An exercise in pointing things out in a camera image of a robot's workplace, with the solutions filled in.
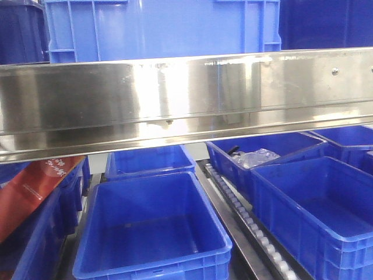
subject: blue plastic crate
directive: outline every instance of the blue plastic crate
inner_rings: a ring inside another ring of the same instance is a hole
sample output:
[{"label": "blue plastic crate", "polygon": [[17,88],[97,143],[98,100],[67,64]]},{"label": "blue plastic crate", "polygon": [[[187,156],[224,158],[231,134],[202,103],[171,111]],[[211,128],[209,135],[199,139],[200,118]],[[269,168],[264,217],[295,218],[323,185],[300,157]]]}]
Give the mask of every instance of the blue plastic crate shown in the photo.
[{"label": "blue plastic crate", "polygon": [[228,279],[232,243],[193,173],[99,184],[77,279]]},{"label": "blue plastic crate", "polygon": [[373,176],[331,157],[252,172],[254,213],[316,280],[373,278]]},{"label": "blue plastic crate", "polygon": [[43,8],[32,0],[0,1],[0,64],[48,61]]},{"label": "blue plastic crate", "polygon": [[373,46],[371,0],[281,0],[282,49]]},{"label": "blue plastic crate", "polygon": [[78,225],[78,212],[82,210],[82,190],[84,189],[83,166],[87,158],[80,162],[59,184],[62,191],[60,197],[61,209],[64,212],[65,234],[75,232]]},{"label": "blue plastic crate", "polygon": [[279,51],[279,0],[44,0],[51,62]]},{"label": "blue plastic crate", "polygon": [[243,152],[265,148],[280,156],[263,165],[317,158],[324,155],[324,149],[327,147],[326,141],[305,133],[225,139],[207,142],[206,145],[212,166],[226,176],[251,204],[255,203],[251,169],[243,168],[227,154],[232,147],[237,145],[240,147],[239,151]]},{"label": "blue plastic crate", "polygon": [[14,272],[12,280],[53,278],[62,244],[76,226],[75,195],[80,193],[82,164],[0,244],[0,271]]},{"label": "blue plastic crate", "polygon": [[0,189],[21,172],[30,162],[0,164]]},{"label": "blue plastic crate", "polygon": [[114,181],[183,171],[194,172],[195,165],[184,145],[123,150],[108,155],[105,177],[108,181]]},{"label": "blue plastic crate", "polygon": [[373,129],[353,126],[318,129],[311,133],[329,142],[325,149],[326,156],[366,171],[367,161],[370,160],[366,153],[373,150]]}]

